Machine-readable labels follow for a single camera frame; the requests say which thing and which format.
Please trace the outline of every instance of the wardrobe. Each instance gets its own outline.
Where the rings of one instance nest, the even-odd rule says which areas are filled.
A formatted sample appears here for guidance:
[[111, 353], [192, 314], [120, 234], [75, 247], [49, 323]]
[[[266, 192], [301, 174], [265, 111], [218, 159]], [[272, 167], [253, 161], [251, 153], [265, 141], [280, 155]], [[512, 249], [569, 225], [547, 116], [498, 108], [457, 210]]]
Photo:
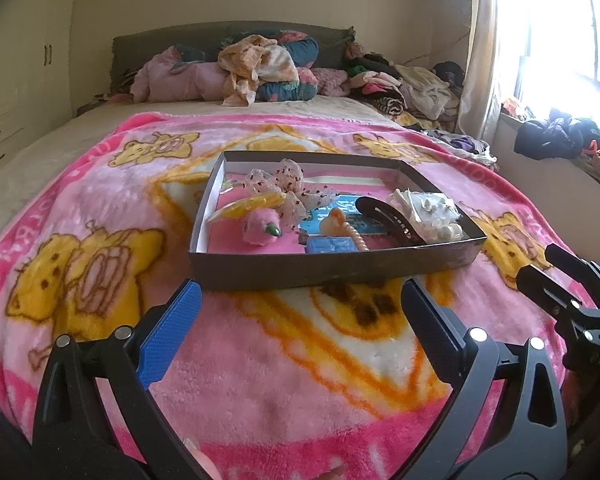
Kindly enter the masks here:
[[72, 117], [74, 0], [0, 0], [0, 167]]

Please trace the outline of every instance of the orange and white cloth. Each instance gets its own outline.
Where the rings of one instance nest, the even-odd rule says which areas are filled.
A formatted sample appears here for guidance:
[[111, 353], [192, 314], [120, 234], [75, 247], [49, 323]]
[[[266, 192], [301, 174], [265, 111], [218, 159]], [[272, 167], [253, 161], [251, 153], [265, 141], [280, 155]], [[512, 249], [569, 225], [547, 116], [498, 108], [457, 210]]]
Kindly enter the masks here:
[[218, 64], [230, 72], [222, 89], [225, 106], [252, 104], [264, 82], [299, 81], [298, 70], [286, 48], [257, 34], [225, 48], [218, 55]]

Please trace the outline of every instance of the gray headboard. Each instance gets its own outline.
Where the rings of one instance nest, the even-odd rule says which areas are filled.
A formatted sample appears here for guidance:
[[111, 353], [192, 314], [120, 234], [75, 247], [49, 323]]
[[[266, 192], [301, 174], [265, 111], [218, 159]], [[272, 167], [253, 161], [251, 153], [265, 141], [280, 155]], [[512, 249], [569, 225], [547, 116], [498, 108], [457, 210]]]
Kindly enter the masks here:
[[286, 22], [191, 23], [119, 36], [113, 40], [111, 93], [118, 92], [126, 71], [140, 68], [173, 44], [181, 43], [199, 48], [207, 54], [206, 60], [215, 61], [222, 40], [241, 32], [263, 28], [299, 30], [315, 38], [320, 46], [320, 54], [314, 66], [322, 68], [342, 68], [344, 51], [356, 36], [353, 27], [336, 29]]

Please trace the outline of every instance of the curtain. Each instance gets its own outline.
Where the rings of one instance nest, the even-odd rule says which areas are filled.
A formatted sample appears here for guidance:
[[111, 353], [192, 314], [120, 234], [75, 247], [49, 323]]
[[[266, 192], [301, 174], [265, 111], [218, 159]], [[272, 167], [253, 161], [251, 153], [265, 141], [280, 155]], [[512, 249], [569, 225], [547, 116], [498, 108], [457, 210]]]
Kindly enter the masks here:
[[473, 0], [469, 57], [457, 129], [487, 142], [493, 140], [500, 117], [499, 51], [497, 0]]

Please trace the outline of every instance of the box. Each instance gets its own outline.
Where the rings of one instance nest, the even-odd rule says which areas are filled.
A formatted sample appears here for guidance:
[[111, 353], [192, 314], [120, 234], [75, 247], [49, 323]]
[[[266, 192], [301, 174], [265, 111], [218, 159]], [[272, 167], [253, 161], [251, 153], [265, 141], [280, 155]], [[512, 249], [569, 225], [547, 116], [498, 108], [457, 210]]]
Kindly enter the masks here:
[[464, 239], [455, 242], [357, 253], [305, 254], [304, 248], [297, 253], [209, 252], [215, 224], [209, 225], [206, 220], [216, 211], [225, 177], [244, 175], [254, 168], [273, 173], [284, 158], [296, 161], [305, 179], [320, 183], [349, 179], [381, 182], [387, 194], [396, 188], [443, 192], [408, 164], [390, 158], [309, 152], [222, 152], [206, 185], [189, 246], [194, 278], [205, 290], [271, 290], [334, 280], [363, 283], [429, 274], [472, 263], [486, 240], [482, 230], [460, 210], [458, 223]]

